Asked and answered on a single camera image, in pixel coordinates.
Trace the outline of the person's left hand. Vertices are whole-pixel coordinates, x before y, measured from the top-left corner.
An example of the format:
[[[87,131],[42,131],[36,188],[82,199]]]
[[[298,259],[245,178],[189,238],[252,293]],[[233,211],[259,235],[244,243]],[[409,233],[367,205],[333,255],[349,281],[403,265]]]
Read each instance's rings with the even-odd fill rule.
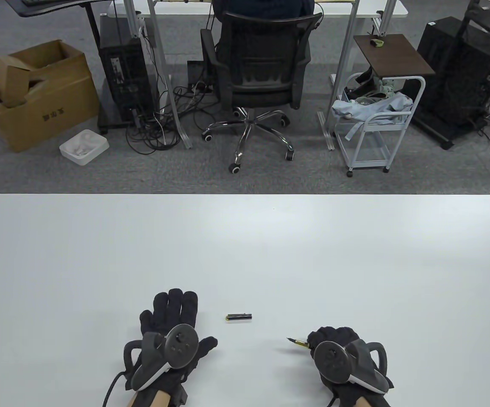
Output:
[[[140,316],[140,329],[142,334],[157,333],[166,335],[178,324],[196,325],[198,312],[198,296],[194,291],[183,292],[179,288],[173,288],[166,292],[158,293],[153,300],[153,310],[144,310]],[[162,374],[154,383],[139,392],[135,397],[133,407],[148,407],[152,404],[157,394],[173,396],[178,387],[183,384],[198,361],[204,358],[218,345],[215,337],[206,337],[199,341],[199,347],[195,358],[184,368],[169,370]]]

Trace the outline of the person's right hand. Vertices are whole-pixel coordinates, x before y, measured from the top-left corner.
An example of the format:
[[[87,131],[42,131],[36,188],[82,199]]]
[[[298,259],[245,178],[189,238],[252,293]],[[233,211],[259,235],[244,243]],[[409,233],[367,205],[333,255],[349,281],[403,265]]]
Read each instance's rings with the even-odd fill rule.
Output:
[[[389,406],[385,395],[394,386],[382,344],[366,343],[348,327],[321,327],[309,334],[307,343],[322,383],[340,406],[356,406],[359,399],[372,407]]]

